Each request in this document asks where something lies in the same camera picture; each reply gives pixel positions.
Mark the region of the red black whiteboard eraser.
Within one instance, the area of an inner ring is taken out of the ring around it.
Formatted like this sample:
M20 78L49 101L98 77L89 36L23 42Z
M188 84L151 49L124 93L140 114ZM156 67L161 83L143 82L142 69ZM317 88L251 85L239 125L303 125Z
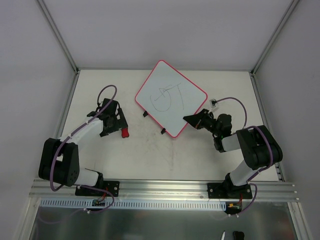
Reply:
M123 128L123 129L121 130L121 137L122 137L122 138L128 138L129 136L130 136L130 134L129 134L128 128Z

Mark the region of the pink framed whiteboard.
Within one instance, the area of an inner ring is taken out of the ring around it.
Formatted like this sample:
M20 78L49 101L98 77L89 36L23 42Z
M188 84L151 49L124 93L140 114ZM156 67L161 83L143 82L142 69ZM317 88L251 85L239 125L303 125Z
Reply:
M207 99L203 89L164 60L157 62L135 96L135 102L172 138L187 125L183 117L196 114Z

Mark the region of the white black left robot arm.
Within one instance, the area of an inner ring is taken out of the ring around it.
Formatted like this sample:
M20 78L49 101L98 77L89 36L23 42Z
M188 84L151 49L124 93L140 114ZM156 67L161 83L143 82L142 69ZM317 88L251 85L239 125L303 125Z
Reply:
M104 191L103 174L80 167L79 152L96 137L105 137L121 131L128 138L128 123L120 103L105 98L95 111L86 116L86 121L65 137L48 138L44 142L38 176L50 181L51 186L87 186L93 195Z

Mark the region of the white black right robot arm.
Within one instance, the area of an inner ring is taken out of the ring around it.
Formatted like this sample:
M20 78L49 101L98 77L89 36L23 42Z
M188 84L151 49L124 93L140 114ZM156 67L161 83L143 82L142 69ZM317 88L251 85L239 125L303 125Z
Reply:
M220 114L217 118L207 109L184 116L193 128L212 133L214 147L220 153L241 150L243 161L228 173L221 183L208 183L209 199L253 198L249 182L259 173L283 159L283 152L265 125L250 126L232 133L232 116Z

